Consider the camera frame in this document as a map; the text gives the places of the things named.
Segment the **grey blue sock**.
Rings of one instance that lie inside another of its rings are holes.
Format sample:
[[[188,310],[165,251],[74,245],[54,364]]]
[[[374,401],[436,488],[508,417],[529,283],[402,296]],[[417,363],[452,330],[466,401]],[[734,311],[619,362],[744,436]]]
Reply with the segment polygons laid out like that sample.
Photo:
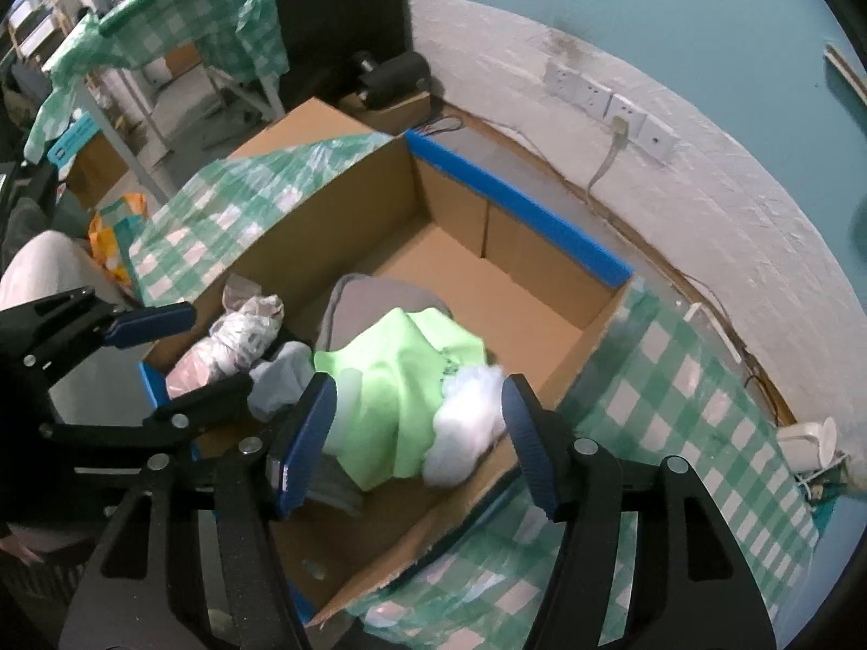
[[[253,388],[247,403],[256,420],[267,423],[276,412],[300,401],[313,379],[313,352],[303,342],[287,342],[272,361],[260,361],[250,371]]]

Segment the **beige white patterned cloth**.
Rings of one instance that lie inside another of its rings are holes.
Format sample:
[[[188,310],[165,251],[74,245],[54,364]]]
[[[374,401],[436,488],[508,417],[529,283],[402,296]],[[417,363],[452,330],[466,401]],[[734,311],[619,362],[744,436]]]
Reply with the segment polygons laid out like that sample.
[[[270,348],[283,323],[283,302],[264,295],[262,286],[238,275],[222,292],[223,314],[209,333],[194,343],[166,376],[167,396],[192,391],[250,370]]]

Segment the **light green cloth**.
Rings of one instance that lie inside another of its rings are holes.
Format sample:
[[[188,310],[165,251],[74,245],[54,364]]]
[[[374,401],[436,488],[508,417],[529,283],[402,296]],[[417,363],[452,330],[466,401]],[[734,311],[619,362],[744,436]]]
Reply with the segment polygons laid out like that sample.
[[[359,382],[347,391],[348,415],[334,421],[341,439],[329,455],[370,491],[419,476],[434,443],[442,381],[460,367],[485,366],[487,350],[482,337],[436,308],[394,308],[344,348],[318,350],[313,364],[338,385]]]

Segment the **grey trousers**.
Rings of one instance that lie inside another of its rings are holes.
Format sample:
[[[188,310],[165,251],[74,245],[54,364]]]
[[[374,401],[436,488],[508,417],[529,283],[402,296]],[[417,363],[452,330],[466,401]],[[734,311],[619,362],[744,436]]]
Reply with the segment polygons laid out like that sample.
[[[447,317],[451,315],[447,304],[431,290],[403,280],[353,273],[341,277],[329,295],[320,320],[316,349],[344,348],[394,308],[407,313],[436,308]],[[320,458],[307,497],[354,518],[360,517],[363,508],[363,493],[331,455]]]

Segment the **white blue sock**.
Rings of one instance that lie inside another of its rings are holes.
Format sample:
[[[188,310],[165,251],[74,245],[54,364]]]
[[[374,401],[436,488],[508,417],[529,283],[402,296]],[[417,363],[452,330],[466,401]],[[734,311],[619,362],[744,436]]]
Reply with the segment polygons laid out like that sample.
[[[433,443],[425,453],[426,486],[452,489],[466,482],[506,430],[500,366],[466,366],[442,381],[442,401],[433,416]]]

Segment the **orange teal package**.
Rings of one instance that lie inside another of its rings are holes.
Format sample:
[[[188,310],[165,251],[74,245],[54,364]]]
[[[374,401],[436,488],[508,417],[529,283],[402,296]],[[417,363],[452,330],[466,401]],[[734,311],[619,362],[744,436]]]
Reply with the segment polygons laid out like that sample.
[[[126,290],[134,289],[130,249],[148,220],[147,195],[124,194],[97,210],[88,226],[95,262]]]

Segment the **white electric kettle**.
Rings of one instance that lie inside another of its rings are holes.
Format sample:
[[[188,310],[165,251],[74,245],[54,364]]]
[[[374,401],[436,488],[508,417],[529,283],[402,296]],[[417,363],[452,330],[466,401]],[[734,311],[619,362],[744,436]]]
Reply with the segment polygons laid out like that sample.
[[[832,417],[779,428],[776,440],[795,474],[826,470],[834,461],[838,427]]]

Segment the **green checkered tablecloth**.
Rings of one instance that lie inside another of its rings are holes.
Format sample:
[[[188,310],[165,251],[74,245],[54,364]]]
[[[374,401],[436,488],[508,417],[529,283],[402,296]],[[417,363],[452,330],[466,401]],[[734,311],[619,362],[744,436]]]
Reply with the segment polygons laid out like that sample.
[[[336,580],[309,587],[325,612],[337,612],[423,561],[517,477],[564,530],[529,647],[597,645],[626,514],[638,518],[638,549],[623,647],[773,647],[757,581],[692,465],[679,455],[619,458],[578,436],[560,409],[591,374],[632,288],[629,267],[516,186],[422,135],[373,139],[369,153],[322,184],[295,170],[300,160],[301,149],[289,147],[227,161],[242,180],[287,176],[281,219],[238,257],[235,275],[278,295],[291,326],[353,269],[433,290],[507,368],[497,393],[507,431],[448,495],[390,483],[365,521],[339,530],[294,517],[319,456],[304,443],[313,415],[289,418],[287,459],[227,451],[215,464],[217,540],[245,644],[306,645],[291,597],[304,553],[332,552],[345,563]]]

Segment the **blue edged cardboard box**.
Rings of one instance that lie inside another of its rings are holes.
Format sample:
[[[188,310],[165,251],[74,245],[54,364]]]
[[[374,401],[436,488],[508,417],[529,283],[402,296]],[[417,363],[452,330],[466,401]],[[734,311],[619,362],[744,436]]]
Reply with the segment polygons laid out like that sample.
[[[205,167],[154,219],[165,267],[179,250],[202,285],[196,327],[145,362],[162,383],[225,312],[231,277],[276,296],[313,367],[337,383],[325,456],[359,511],[314,500],[276,527],[279,555],[318,623],[384,588],[460,530],[510,476],[495,436],[450,484],[426,482],[434,418],[459,374],[522,374],[557,405],[601,341],[632,271],[523,191],[424,136],[334,136],[262,145]]]

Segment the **black cylindrical device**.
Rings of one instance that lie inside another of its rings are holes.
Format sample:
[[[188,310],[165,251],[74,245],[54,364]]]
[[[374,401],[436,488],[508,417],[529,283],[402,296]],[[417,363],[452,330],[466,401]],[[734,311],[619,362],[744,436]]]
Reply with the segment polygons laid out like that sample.
[[[357,95],[366,109],[385,109],[431,89],[431,68],[417,51],[406,51],[384,63],[376,63],[367,51],[359,51],[354,59],[361,70]]]

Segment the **white wall socket strip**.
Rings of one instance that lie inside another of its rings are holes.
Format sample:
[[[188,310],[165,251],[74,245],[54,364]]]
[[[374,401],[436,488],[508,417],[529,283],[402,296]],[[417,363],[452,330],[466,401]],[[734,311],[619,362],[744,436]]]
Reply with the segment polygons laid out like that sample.
[[[548,94],[610,128],[617,120],[625,122],[627,139],[658,163],[665,165],[673,157],[679,137],[670,126],[589,75],[550,60],[545,66],[544,87]]]

